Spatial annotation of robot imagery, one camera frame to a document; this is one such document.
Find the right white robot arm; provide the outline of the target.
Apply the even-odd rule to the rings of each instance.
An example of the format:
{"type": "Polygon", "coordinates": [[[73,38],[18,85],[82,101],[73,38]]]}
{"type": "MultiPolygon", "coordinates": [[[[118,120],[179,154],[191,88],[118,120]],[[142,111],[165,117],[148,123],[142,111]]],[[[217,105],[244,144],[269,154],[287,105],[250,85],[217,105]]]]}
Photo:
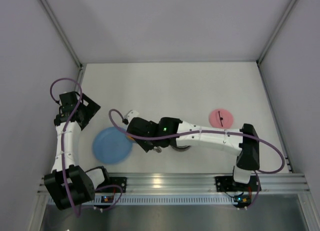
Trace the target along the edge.
{"type": "Polygon", "coordinates": [[[163,117],[158,123],[141,117],[124,120],[129,136],[145,151],[172,147],[178,151],[203,147],[236,157],[232,176],[236,183],[247,185],[251,174],[260,169],[260,141],[255,128],[245,123],[230,130],[203,127],[179,118],[163,117]]]}

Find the metal tongs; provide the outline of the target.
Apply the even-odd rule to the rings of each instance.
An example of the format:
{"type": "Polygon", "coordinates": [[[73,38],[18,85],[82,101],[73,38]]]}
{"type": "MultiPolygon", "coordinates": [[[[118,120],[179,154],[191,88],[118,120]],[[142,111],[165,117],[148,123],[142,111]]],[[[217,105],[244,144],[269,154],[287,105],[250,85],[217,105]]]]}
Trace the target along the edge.
{"type": "Polygon", "coordinates": [[[162,152],[162,149],[158,146],[154,147],[153,150],[157,153],[161,153],[162,152]]]}

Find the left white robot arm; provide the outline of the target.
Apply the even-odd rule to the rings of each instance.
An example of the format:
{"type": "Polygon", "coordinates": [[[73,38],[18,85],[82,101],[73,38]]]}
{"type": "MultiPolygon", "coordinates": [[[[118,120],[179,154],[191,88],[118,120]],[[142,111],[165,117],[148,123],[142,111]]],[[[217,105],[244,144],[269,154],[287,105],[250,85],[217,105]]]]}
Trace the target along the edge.
{"type": "Polygon", "coordinates": [[[103,166],[84,171],[79,165],[79,139],[83,129],[101,108],[85,94],[76,91],[59,96],[54,119],[57,133],[56,155],[44,185],[59,210],[92,201],[97,188],[111,183],[103,166]]]}

